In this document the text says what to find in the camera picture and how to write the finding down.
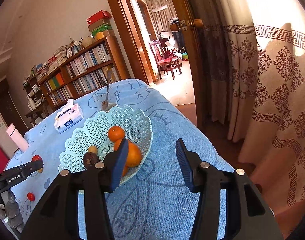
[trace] metal screw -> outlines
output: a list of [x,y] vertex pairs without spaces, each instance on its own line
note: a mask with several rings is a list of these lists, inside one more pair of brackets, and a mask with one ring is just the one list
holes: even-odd
[[67,176],[69,174],[69,171],[68,170],[62,170],[60,171],[60,175],[61,176]]
[[209,164],[208,162],[201,162],[201,163],[200,163],[200,166],[201,166],[202,168],[204,168],[204,169],[207,169],[207,168],[210,167],[210,164]]
[[98,163],[96,163],[94,166],[95,166],[97,169],[102,169],[102,168],[105,166],[105,164],[102,163],[102,162],[98,162]]
[[239,174],[240,176],[245,174],[245,171],[243,169],[236,169],[237,174]]

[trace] fruit basket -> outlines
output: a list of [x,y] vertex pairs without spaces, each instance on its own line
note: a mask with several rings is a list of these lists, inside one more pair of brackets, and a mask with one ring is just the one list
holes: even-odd
[[98,148],[98,157],[103,161],[107,153],[113,152],[114,143],[108,139],[107,132],[115,125],[125,130],[125,138],[136,144],[142,153],[140,164],[129,169],[120,185],[136,175],[150,151],[153,133],[150,118],[141,109],[134,111],[130,106],[114,106],[109,112],[98,112],[95,117],[85,120],[83,128],[76,128],[65,142],[66,151],[60,154],[59,172],[64,169],[71,172],[85,170],[82,158],[91,145]]

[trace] blue tablecloth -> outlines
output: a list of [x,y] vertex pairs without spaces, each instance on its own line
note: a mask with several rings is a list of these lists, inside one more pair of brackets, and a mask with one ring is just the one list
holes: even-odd
[[[216,152],[210,141],[157,90],[135,79],[111,85],[120,107],[129,105],[142,109],[151,119],[153,142],[144,165],[114,193],[107,194],[107,207],[116,239],[188,239],[197,210],[199,194],[185,187],[175,154],[175,142],[182,138],[187,149],[197,152],[220,170],[233,168]],[[62,134],[54,128],[55,113],[25,134],[29,142],[26,152],[17,151],[7,168],[31,161],[38,154],[44,161],[44,171],[33,173],[26,181],[12,188],[23,219],[26,222],[38,200],[58,175],[59,155],[65,151],[65,141],[74,129],[83,127],[98,108],[93,93],[76,100],[84,119]],[[36,200],[27,199],[32,192]],[[225,191],[221,192],[221,212],[218,239],[224,236],[226,219]],[[79,232],[86,239],[84,198],[79,194]]]

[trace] pink thermos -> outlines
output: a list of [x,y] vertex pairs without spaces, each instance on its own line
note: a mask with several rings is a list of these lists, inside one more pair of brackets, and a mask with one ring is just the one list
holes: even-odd
[[11,137],[11,139],[14,141],[14,143],[22,150],[25,152],[28,147],[29,143],[21,136],[21,134],[18,132],[16,127],[11,124],[7,128],[7,134]]

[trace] red tomato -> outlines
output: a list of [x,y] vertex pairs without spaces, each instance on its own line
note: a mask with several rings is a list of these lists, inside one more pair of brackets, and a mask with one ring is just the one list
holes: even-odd
[[37,161],[37,160],[42,160],[42,158],[39,155],[34,155],[32,157],[32,161],[34,162],[34,161]]
[[35,195],[33,195],[33,193],[29,192],[27,194],[27,198],[30,200],[30,201],[35,201]]

